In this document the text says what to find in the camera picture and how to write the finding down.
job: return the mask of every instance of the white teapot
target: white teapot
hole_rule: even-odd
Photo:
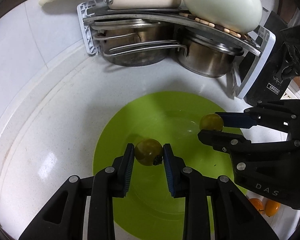
[[[262,18],[260,0],[183,0],[189,11],[199,18],[238,33],[258,27]]]

